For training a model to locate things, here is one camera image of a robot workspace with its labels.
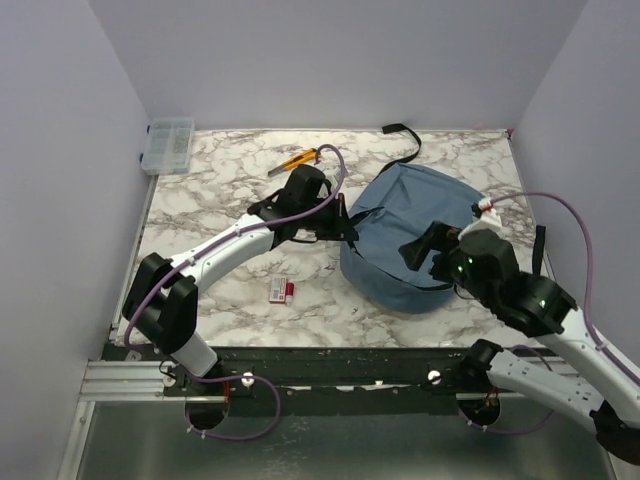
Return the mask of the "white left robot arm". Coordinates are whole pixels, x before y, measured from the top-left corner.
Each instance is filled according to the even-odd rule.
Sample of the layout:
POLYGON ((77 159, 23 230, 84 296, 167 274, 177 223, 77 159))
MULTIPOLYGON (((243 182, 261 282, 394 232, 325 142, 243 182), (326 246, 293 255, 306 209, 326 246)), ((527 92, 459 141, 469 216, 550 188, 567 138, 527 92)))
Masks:
POLYGON ((319 169, 303 165, 283 188, 249 206, 223 233, 171 258, 147 255, 122 307, 127 329, 138 330, 182 365, 197 393, 214 393, 222 372, 217 353, 196 332, 199 296, 246 261, 293 240, 300 230, 318 240, 356 240, 339 189, 319 169))

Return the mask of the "red white glue stick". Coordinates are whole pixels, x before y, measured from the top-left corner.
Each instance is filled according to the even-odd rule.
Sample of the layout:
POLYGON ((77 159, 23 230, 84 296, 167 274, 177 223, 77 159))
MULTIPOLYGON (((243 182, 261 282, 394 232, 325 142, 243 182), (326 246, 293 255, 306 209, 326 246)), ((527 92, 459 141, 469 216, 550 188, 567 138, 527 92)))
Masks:
POLYGON ((295 291, 295 286, 292 282, 288 282, 286 284, 286 289, 285 289, 285 304, 286 305, 290 305, 293 301, 294 298, 294 291, 295 291))

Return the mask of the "blue backpack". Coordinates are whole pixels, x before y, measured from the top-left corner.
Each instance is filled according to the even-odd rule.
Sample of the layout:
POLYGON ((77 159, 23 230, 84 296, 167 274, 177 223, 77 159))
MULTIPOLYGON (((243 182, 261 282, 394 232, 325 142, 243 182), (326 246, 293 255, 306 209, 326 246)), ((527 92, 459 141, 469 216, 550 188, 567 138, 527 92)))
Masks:
POLYGON ((426 265, 410 270, 399 248, 417 240, 434 221, 464 227, 482 198, 472 186, 426 166, 413 153, 387 163, 349 212, 358 239, 340 248, 345 279, 370 301, 395 312, 429 313, 453 296, 426 265))

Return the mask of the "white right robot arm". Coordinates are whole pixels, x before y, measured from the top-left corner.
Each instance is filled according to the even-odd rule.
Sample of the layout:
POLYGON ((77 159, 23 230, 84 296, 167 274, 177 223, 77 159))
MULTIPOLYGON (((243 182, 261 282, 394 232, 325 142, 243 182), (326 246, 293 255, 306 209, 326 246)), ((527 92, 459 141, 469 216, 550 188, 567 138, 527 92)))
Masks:
POLYGON ((579 373, 577 380, 533 365, 507 349, 478 340, 460 367, 469 390, 489 385, 521 393, 593 433, 610 454, 639 462, 639 370, 626 357, 612 360, 596 343, 576 301, 553 280, 520 269, 512 245, 489 229, 462 233, 432 223, 400 246, 406 266, 418 270, 433 260, 430 275, 462 287, 506 326, 552 350, 579 373))

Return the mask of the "red white staples box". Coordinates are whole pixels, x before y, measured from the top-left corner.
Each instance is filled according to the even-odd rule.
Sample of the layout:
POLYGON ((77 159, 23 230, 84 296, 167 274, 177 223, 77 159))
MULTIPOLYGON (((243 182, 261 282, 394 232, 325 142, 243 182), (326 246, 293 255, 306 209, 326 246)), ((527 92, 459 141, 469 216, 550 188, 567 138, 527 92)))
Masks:
POLYGON ((287 297, 287 278, 275 275, 271 278, 268 301, 272 304, 285 304, 287 297))

